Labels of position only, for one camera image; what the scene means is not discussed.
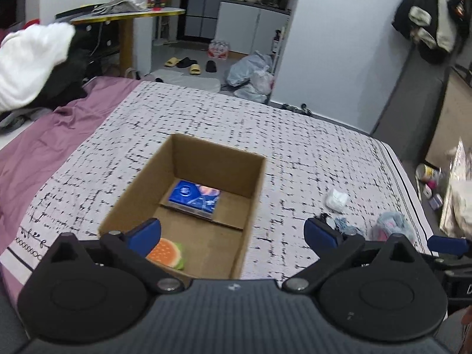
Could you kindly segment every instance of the table leg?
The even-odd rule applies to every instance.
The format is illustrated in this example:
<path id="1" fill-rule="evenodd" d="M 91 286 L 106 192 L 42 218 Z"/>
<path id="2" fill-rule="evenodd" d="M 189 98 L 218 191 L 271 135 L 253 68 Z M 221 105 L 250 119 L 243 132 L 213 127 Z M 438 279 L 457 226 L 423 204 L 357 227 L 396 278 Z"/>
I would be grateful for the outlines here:
<path id="1" fill-rule="evenodd" d="M 124 77 L 126 69 L 133 67 L 134 20 L 119 21 L 119 74 Z"/>

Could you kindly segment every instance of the black slipper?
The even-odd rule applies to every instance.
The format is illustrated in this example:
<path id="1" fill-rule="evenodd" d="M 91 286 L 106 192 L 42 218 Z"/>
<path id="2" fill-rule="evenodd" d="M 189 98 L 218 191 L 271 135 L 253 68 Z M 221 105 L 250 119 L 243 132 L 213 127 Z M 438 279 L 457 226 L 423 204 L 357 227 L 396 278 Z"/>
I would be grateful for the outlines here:
<path id="1" fill-rule="evenodd" d="M 188 68 L 189 66 L 193 65 L 194 63 L 197 63 L 197 60 L 191 60 L 188 57 L 185 57 L 183 60 L 180 60 L 176 67 L 183 69 L 183 68 Z"/>
<path id="2" fill-rule="evenodd" d="M 208 72 L 208 73 L 215 73 L 216 72 L 216 64 L 213 60 L 209 60 L 207 62 L 207 66 L 205 67 L 205 70 Z"/>

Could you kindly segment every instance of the open brown box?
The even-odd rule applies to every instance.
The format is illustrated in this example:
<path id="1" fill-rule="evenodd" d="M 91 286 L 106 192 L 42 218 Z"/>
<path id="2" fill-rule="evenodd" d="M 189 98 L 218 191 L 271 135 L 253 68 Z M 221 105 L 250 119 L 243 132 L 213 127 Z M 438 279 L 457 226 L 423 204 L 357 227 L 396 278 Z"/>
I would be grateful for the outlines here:
<path id="1" fill-rule="evenodd" d="M 265 158 L 187 135 L 162 144 L 99 228 L 127 232 L 151 217 L 162 237 L 181 243 L 185 267 L 159 265 L 188 284 L 192 278 L 239 278 L 263 185 Z M 177 180 L 221 190 L 213 220 L 165 207 Z"/>

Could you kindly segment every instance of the yellow slipper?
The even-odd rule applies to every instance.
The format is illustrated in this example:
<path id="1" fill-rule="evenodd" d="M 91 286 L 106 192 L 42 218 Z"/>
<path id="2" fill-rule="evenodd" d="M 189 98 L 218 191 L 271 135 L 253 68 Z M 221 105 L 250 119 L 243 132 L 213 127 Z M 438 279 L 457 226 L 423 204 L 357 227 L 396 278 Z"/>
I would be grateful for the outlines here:
<path id="1" fill-rule="evenodd" d="M 170 60 L 168 60 L 165 63 L 165 65 L 168 66 L 169 68 L 172 68 L 173 66 L 176 66 L 179 61 L 180 60 L 177 57 L 173 57 Z"/>
<path id="2" fill-rule="evenodd" d="M 190 66 L 190 74 L 200 74 L 200 66 L 197 63 L 194 63 Z"/>

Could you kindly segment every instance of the pink blanket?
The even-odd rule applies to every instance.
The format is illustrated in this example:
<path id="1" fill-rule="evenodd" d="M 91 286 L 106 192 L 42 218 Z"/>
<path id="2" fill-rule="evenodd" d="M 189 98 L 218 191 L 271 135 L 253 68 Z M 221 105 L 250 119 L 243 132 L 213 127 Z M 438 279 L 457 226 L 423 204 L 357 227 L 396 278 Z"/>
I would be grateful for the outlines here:
<path id="1" fill-rule="evenodd" d="M 138 84 L 97 77 L 84 87 L 85 99 L 40 118 L 0 150 L 0 254 L 15 239 L 36 192 Z M 21 285 L 8 270 L 1 271 L 15 300 Z"/>

